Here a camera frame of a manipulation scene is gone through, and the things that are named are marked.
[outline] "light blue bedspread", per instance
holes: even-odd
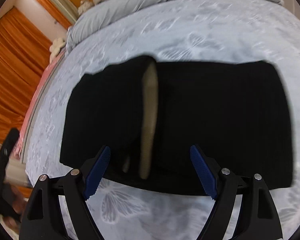
[[[277,65],[290,102],[295,173],[291,188],[271,194],[288,239],[300,224],[300,21],[265,0],[164,2],[122,18],[81,42],[52,81],[35,120],[26,165],[31,183],[43,173],[57,177],[70,170],[59,163],[59,154],[67,101],[82,75],[140,54],[162,61],[265,59]],[[238,196],[225,239],[234,231],[240,200]],[[214,201],[208,196],[149,192],[103,179],[87,203],[106,240],[190,240],[197,238]],[[61,209],[69,235],[75,238],[64,198]]]

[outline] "black garment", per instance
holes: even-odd
[[[67,106],[61,163],[79,168],[106,144],[111,161],[105,178],[152,191],[204,195],[189,156],[190,146],[198,143],[237,175],[259,173],[269,189],[291,185],[288,105],[275,68],[263,61],[157,63],[152,166],[149,178],[140,179],[141,80],[152,60],[141,56],[83,76]]]

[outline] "person's hand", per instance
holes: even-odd
[[[27,202],[24,200],[22,193],[18,190],[17,187],[11,185],[11,190],[15,194],[15,200],[12,203],[12,208],[17,214],[21,215],[20,219],[22,220],[22,216],[26,209]],[[3,222],[8,228],[12,229],[14,232],[19,234],[20,224],[17,221],[15,221],[12,217],[4,217]]]

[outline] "blue gripper pad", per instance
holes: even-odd
[[[108,167],[110,156],[110,148],[106,146],[86,177],[85,189],[82,193],[84,200],[89,199],[96,193],[102,176]]]
[[[213,176],[208,165],[201,156],[200,151],[195,145],[192,145],[190,148],[190,159],[198,174],[204,191],[207,195],[211,196],[212,199],[216,199],[218,196],[216,178]]]

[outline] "metal screw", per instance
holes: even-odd
[[[80,173],[80,171],[78,169],[73,169],[70,173],[71,173],[71,175],[75,176],[75,175],[78,175]]]
[[[261,180],[262,179],[261,175],[258,174],[258,173],[254,174],[254,178],[257,179],[257,180]]]
[[[47,179],[47,175],[43,174],[39,177],[40,181],[45,181]]]
[[[227,169],[227,168],[223,168],[223,169],[221,170],[221,172],[222,172],[223,174],[225,174],[225,175],[229,175],[229,174],[230,174],[230,170]]]

